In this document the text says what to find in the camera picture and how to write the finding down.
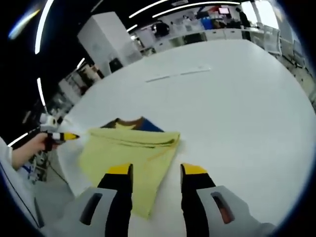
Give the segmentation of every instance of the black ceiling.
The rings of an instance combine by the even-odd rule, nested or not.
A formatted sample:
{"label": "black ceiling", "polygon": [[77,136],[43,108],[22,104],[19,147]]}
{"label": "black ceiling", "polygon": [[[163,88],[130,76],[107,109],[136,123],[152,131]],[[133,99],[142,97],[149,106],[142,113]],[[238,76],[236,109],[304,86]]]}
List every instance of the black ceiling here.
{"label": "black ceiling", "polygon": [[[2,101],[6,101],[5,109],[10,111],[5,122],[19,127],[25,112],[32,109],[40,99],[36,82],[38,77],[41,77],[44,97],[48,100],[56,92],[58,82],[76,67],[81,58],[88,57],[78,43],[77,34],[92,14],[114,11],[126,28],[134,24],[140,27],[152,22],[152,15],[174,7],[171,5],[174,1],[170,0],[132,19],[128,18],[132,13],[156,1],[104,0],[93,13],[90,13],[99,0],[54,0],[45,22],[40,53],[37,55],[34,54],[34,47],[41,12],[15,40],[9,40],[7,36],[27,9],[35,4],[43,9],[46,1],[6,1],[6,14],[1,16],[0,33],[0,42],[3,46],[0,66],[5,74],[0,93]],[[189,0],[189,3],[195,2],[201,1]]]}

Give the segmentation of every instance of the cable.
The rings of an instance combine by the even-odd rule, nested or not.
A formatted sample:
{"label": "cable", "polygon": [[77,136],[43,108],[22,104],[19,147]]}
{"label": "cable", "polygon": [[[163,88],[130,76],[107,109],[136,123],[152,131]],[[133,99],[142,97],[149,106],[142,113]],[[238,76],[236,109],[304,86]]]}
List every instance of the cable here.
{"label": "cable", "polygon": [[1,168],[3,170],[3,173],[6,176],[6,179],[9,181],[10,185],[12,186],[13,190],[15,191],[15,193],[18,195],[18,197],[20,198],[21,202],[23,203],[23,205],[26,207],[27,211],[30,213],[30,215],[32,216],[33,220],[35,221],[36,225],[38,228],[40,228],[40,225],[38,224],[36,218],[33,216],[32,212],[29,210],[29,208],[27,207],[27,205],[24,203],[23,199],[20,197],[20,195],[18,194],[18,192],[16,191],[15,187],[13,186],[13,184],[11,183],[8,175],[6,174],[4,167],[2,166],[1,162],[0,162]]}
{"label": "cable", "polygon": [[66,184],[68,184],[67,181],[51,166],[50,161],[48,161],[48,167],[50,167]]}

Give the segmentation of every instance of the window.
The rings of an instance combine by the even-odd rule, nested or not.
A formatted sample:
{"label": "window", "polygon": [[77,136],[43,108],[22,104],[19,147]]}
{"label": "window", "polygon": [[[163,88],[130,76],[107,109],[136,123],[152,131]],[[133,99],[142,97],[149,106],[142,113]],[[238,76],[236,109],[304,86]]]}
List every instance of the window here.
{"label": "window", "polygon": [[251,2],[249,2],[249,1],[243,2],[241,4],[241,8],[242,8],[242,11],[246,14],[248,21],[250,21],[250,23],[256,24],[258,22]]}
{"label": "window", "polygon": [[269,3],[267,0],[261,0],[255,1],[255,4],[258,8],[262,24],[279,29],[277,17],[273,11],[271,3]]}

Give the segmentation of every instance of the white table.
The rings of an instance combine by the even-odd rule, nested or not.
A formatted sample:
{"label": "white table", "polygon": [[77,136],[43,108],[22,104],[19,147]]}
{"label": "white table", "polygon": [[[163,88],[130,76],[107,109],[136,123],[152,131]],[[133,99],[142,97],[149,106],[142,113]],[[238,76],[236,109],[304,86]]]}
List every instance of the white table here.
{"label": "white table", "polygon": [[258,34],[264,34],[265,33],[264,30],[258,29],[258,28],[253,28],[253,27],[244,28],[244,29],[242,29],[242,31],[248,31],[248,32],[251,32],[251,33],[258,33]]}
{"label": "white table", "polygon": [[[211,70],[176,76],[198,66]],[[174,76],[146,82],[164,75]],[[129,65],[90,88],[62,129],[82,133],[117,117],[140,116],[181,132],[182,144],[151,220],[131,216],[131,237],[186,236],[183,162],[204,167],[217,185],[246,201],[256,219],[276,225],[298,201],[313,167],[316,116],[307,96],[277,59],[247,40],[194,43]],[[83,140],[58,149],[77,194],[88,184],[77,167]]]}

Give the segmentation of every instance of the yellow cloth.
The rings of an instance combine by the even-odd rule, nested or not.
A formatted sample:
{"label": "yellow cloth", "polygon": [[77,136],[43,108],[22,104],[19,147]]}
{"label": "yellow cloth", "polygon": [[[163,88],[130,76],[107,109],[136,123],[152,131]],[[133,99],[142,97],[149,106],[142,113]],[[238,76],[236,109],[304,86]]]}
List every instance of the yellow cloth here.
{"label": "yellow cloth", "polygon": [[124,126],[124,125],[121,125],[119,124],[118,122],[115,124],[115,128],[117,129],[133,129],[136,125],[130,125],[130,126]]}
{"label": "yellow cloth", "polygon": [[79,158],[97,187],[111,166],[133,164],[132,212],[148,219],[161,183],[179,143],[178,132],[96,128]]}

